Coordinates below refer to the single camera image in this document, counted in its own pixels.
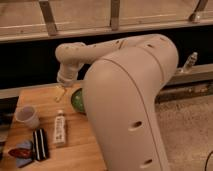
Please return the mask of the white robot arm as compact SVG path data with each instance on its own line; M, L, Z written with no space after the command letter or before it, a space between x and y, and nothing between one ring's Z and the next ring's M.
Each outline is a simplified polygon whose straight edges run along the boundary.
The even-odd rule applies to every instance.
M71 86L84 64L87 118L108 171L170 171L155 113L159 91L174 75L178 51L161 34L97 44L64 43L55 50L57 81Z

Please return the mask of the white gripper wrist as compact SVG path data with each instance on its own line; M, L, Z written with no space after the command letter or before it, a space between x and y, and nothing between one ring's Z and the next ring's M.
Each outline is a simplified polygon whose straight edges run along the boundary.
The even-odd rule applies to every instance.
M56 86L56 91L57 91L57 95L55 97L56 102L61 101L61 99L63 98L63 96L67 92L66 87L72 86L75 81L76 81L76 73L75 72L67 73L66 71L63 71L63 70L60 70L58 72L57 82L60 83L62 86L61 85Z

